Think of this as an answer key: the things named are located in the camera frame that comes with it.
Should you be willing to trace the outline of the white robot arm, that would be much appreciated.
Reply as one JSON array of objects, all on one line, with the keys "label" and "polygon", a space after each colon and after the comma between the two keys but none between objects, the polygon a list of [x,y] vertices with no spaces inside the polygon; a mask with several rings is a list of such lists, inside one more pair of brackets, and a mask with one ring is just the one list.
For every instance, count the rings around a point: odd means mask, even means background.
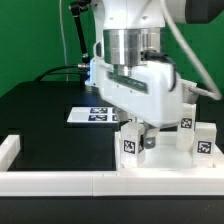
[{"label": "white robot arm", "polygon": [[205,90],[187,90],[215,100],[221,93],[176,27],[205,24],[224,11],[224,0],[90,0],[96,43],[90,83],[101,97],[144,122],[144,147],[155,146],[161,128],[182,119],[183,92],[174,62],[161,50],[161,30],[169,27],[204,80]]}]

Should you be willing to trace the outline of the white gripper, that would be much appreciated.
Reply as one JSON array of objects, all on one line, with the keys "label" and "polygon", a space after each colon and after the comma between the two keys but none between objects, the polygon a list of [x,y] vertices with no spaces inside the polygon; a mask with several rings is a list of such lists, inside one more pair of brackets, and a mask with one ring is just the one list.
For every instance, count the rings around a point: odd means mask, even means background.
[{"label": "white gripper", "polygon": [[156,146],[159,128],[175,126],[181,120],[180,77],[167,56],[152,49],[137,44],[96,43],[91,81],[101,98],[116,106],[119,122],[132,122],[131,115],[145,122],[146,149]]}]

